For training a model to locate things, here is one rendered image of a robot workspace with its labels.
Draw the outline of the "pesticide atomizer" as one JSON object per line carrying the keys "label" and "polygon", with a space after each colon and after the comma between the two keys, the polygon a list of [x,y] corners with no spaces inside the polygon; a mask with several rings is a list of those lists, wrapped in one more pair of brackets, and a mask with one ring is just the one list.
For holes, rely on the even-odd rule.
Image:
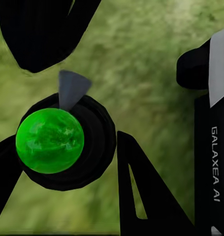
{"label": "pesticide atomizer", "polygon": [[16,153],[31,180],[47,189],[83,188],[111,164],[115,124],[107,109],[85,93],[92,81],[58,70],[59,92],[34,104],[21,119]]}

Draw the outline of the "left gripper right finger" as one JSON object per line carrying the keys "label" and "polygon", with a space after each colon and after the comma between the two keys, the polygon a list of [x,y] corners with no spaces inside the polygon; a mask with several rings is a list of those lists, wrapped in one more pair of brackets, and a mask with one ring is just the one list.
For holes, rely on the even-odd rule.
{"label": "left gripper right finger", "polygon": [[[199,236],[136,139],[117,132],[121,236]],[[129,167],[148,219],[136,215]]]}

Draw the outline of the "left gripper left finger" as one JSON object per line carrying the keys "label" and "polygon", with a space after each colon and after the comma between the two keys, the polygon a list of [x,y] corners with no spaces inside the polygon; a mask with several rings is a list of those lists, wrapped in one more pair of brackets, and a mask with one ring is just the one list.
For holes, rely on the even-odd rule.
{"label": "left gripper left finger", "polygon": [[22,171],[13,135],[0,143],[0,214]]}

